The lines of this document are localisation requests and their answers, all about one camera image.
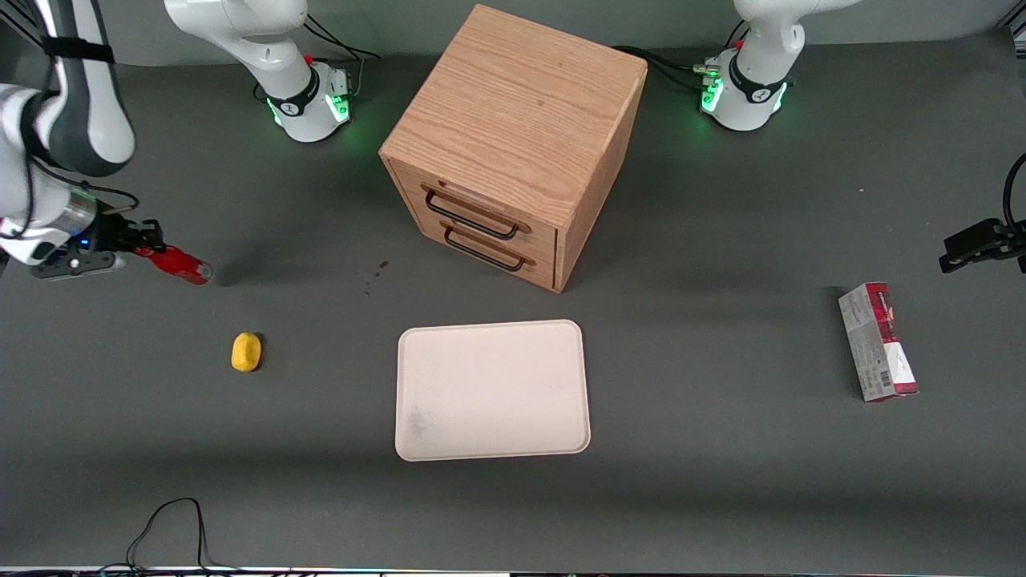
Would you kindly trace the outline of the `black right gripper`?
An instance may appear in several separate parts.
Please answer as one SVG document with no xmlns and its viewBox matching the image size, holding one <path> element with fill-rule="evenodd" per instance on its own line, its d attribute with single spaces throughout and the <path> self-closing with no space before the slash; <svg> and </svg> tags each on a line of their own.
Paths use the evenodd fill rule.
<svg viewBox="0 0 1026 577">
<path fill-rule="evenodd" d="M 76 251 L 131 252 L 137 256 L 165 253 L 164 230 L 158 220 L 129 220 L 121 213 L 100 213 L 83 232 L 76 236 Z"/>
</svg>

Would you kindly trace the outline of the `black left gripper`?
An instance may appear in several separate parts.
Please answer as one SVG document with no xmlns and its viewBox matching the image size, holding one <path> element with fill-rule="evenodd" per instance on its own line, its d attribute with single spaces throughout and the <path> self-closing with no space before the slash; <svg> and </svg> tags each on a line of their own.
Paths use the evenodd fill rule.
<svg viewBox="0 0 1026 577">
<path fill-rule="evenodd" d="M 939 269 L 944 274 L 986 260 L 1010 259 L 1016 260 L 1022 274 L 1026 273 L 1025 223 L 1004 225 L 996 218 L 980 220 L 947 237 L 944 246 L 945 253 L 939 257 Z"/>
</svg>

